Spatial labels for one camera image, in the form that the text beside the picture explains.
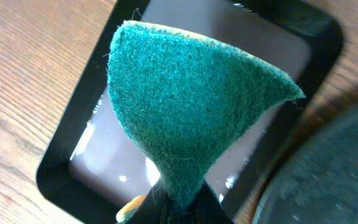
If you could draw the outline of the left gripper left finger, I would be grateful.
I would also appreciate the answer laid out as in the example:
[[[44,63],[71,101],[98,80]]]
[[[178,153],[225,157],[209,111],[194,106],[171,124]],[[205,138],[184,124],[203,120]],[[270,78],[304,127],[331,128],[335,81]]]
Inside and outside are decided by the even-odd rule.
[[[156,183],[126,224],[166,224],[170,200],[161,183]]]

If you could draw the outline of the green sponge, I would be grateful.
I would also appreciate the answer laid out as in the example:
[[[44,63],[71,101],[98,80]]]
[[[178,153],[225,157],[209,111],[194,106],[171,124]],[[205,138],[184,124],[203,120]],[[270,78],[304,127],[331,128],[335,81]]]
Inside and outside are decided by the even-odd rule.
[[[207,36],[124,21],[108,60],[108,93],[127,137],[156,165],[153,223],[215,223],[204,177],[271,107],[304,97],[279,68]]]

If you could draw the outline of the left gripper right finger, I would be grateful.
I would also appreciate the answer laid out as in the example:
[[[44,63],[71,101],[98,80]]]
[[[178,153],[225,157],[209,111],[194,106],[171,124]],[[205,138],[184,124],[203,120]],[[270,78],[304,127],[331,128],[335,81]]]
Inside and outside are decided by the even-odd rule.
[[[191,206],[193,224],[233,224],[224,212],[216,194],[204,181]]]

